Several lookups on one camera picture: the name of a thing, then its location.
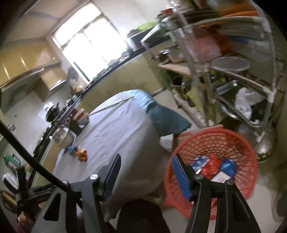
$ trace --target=blue package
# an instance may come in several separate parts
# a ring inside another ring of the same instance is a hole
[[[68,147],[68,153],[72,156],[76,155],[77,147],[76,144],[72,144],[71,146]]]
[[[229,175],[231,179],[233,179],[237,172],[237,164],[232,159],[224,159],[221,162],[220,171],[224,172],[226,175]]]
[[[207,162],[209,161],[209,158],[205,155],[200,155],[197,158],[195,158],[194,162],[190,165],[196,174],[200,173],[202,167],[204,167]]]

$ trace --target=red container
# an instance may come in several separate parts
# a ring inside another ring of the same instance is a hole
[[[173,151],[178,153],[185,164],[192,164],[198,155],[215,154],[219,158],[233,159],[238,170],[234,181],[245,199],[248,199],[254,189],[258,166],[256,154],[252,146],[239,134],[223,129],[211,128],[197,132]],[[165,205],[174,206],[187,218],[190,217],[193,204],[183,197],[172,170],[172,155],[168,161],[164,175],[164,188],[166,192]],[[212,202],[210,220],[216,219],[216,199]]]

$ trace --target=bright window light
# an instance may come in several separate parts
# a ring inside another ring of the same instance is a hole
[[[128,48],[109,20],[91,2],[71,15],[52,36],[63,55],[75,62],[89,80]]]

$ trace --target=black pole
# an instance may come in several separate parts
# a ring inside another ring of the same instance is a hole
[[[8,130],[8,128],[0,120],[0,134],[15,148],[19,155],[27,161],[37,172],[39,172],[45,179],[50,181],[52,184],[56,185],[66,193],[71,192],[71,190],[58,178],[53,176],[44,167],[42,167],[30,153],[22,146],[22,144],[15,138],[15,136]]]

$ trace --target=white table cloth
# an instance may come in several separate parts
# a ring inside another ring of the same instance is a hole
[[[128,98],[119,93],[93,112]],[[159,143],[152,120],[133,98],[98,113],[75,139],[88,151],[88,161],[80,162],[62,150],[53,171],[60,180],[83,181],[109,163],[114,153],[121,155],[121,169],[112,195],[102,203],[105,220],[115,217],[122,205],[153,192],[163,181],[170,152]]]

